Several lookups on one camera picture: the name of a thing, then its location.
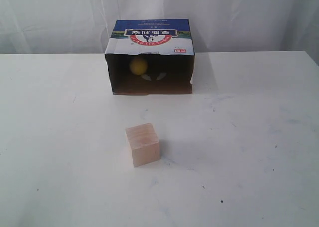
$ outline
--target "white curtain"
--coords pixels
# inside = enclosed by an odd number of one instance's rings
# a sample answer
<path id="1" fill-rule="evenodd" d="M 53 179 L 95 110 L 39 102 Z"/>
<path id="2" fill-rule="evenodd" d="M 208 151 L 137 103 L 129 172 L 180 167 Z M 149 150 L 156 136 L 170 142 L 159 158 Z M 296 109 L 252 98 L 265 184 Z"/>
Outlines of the white curtain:
<path id="1" fill-rule="evenodd" d="M 196 52 L 305 50 L 319 0 L 0 0 L 0 53 L 103 53 L 116 19 L 189 18 Z"/>

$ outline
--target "yellow ball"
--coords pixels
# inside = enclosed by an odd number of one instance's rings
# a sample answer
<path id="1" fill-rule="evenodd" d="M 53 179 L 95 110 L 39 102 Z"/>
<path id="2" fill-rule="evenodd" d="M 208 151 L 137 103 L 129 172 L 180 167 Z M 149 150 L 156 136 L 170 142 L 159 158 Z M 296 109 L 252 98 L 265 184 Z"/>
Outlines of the yellow ball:
<path id="1" fill-rule="evenodd" d="M 148 69 L 148 63 L 142 57 L 135 57 L 130 62 L 130 71 L 135 75 L 142 75 Z"/>

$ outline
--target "wooden block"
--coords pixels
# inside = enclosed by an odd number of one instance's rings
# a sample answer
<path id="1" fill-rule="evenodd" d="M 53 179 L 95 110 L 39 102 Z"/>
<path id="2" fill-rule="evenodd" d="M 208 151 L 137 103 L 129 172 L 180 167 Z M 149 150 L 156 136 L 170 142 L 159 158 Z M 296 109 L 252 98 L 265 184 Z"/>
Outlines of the wooden block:
<path id="1" fill-rule="evenodd" d="M 160 142 L 152 124 L 127 128 L 125 133 L 134 167 L 160 160 Z"/>

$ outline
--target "white table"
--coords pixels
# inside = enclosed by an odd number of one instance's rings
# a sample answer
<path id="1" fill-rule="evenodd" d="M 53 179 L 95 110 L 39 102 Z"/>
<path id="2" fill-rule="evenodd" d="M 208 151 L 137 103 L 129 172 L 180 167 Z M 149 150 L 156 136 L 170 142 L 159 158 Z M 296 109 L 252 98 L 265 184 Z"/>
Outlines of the white table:
<path id="1" fill-rule="evenodd" d="M 310 57 L 199 53 L 193 89 L 114 96 L 103 54 L 1 55 L 0 226 L 317 227 Z M 133 168 L 147 122 L 162 159 Z"/>

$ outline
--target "open cardboard box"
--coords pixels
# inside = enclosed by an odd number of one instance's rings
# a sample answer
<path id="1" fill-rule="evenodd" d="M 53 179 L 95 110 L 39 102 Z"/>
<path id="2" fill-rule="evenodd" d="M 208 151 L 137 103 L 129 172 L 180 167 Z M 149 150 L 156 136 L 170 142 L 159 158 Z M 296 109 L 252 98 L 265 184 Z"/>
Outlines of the open cardboard box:
<path id="1" fill-rule="evenodd" d="M 145 74 L 135 75 L 130 62 L 147 61 Z M 105 58 L 114 94 L 190 94 L 194 49 L 187 19 L 118 20 Z"/>

